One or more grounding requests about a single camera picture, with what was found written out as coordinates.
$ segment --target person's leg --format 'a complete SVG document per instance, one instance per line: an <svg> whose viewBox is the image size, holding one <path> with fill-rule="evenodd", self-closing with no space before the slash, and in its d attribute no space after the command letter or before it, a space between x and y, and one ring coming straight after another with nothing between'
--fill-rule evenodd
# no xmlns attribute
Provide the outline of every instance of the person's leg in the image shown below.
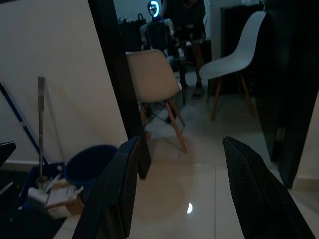
<svg viewBox="0 0 319 239"><path fill-rule="evenodd" d="M196 87L201 88L202 84L201 84L201 77L199 75L199 70L204 65L204 59L201 53L200 43L197 42L195 44L192 44L191 49L195 57L195 68L196 68L196 76L197 76Z"/></svg>
<svg viewBox="0 0 319 239"><path fill-rule="evenodd" d="M199 21L195 24L188 25L187 28L192 52L195 58L195 69L197 76L196 88L194 89L193 97L198 98L204 95L204 89L202 87L199 70L204 65L204 58L201 52L200 45L206 38L205 26L203 21Z"/></svg>

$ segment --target black door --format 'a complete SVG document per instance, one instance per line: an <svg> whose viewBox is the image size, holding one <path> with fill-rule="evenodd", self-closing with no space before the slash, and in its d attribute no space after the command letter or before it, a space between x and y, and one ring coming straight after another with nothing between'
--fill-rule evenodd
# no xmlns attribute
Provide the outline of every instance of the black door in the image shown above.
<svg viewBox="0 0 319 239"><path fill-rule="evenodd" d="M267 56L259 71L257 107L268 150L291 187L318 93L318 2L268 0Z"/></svg>

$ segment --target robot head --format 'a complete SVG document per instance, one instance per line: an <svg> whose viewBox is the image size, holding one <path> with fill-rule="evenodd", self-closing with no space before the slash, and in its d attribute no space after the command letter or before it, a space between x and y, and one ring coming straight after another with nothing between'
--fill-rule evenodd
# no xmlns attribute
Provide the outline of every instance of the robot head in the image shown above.
<svg viewBox="0 0 319 239"><path fill-rule="evenodd" d="M159 13L160 13L160 7L159 7L159 3L155 0L151 0L149 1L148 4L148 10L150 15L152 16L152 18L156 18L158 17Z"/></svg>

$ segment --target mop handle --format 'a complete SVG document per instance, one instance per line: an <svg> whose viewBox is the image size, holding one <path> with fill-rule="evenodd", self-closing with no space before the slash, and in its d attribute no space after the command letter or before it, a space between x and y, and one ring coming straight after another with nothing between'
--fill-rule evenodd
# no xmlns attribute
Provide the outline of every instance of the mop handle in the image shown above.
<svg viewBox="0 0 319 239"><path fill-rule="evenodd" d="M38 77L38 111L39 111L39 182L43 182L43 111L44 111L44 77Z"/></svg>

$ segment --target white chair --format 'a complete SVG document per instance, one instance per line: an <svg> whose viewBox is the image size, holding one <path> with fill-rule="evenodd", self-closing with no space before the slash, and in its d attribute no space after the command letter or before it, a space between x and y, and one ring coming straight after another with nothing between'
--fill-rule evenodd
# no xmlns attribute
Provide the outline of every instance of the white chair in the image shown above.
<svg viewBox="0 0 319 239"><path fill-rule="evenodd" d="M203 80L209 80L214 78L220 78L222 76L236 73L238 78L238 73L249 66L253 60L256 48L256 42L258 37L258 32L260 26L265 18L266 13L264 11L257 11L253 13L245 24L245 27L241 33L239 43L236 50L229 56L218 59L216 61L209 62L205 64L199 71L199 74ZM251 103L249 92L245 83L243 74L240 73L241 83L243 85L248 106L252 115L255 115L254 107ZM221 89L221 78L219 79L215 104L211 114L211 119L215 120L216 109L218 104L218 97ZM209 102L210 95L213 91L213 84L211 84L211 89L208 94L207 103Z"/></svg>
<svg viewBox="0 0 319 239"><path fill-rule="evenodd" d="M175 129L182 150L186 153L183 137L177 127L171 111L172 107L183 126L185 123L172 99L181 91L181 85L176 81L174 72L164 54L159 50L149 50L127 53L127 60L133 80L137 100L142 103L141 118L145 125L146 103L165 102L169 118Z"/></svg>

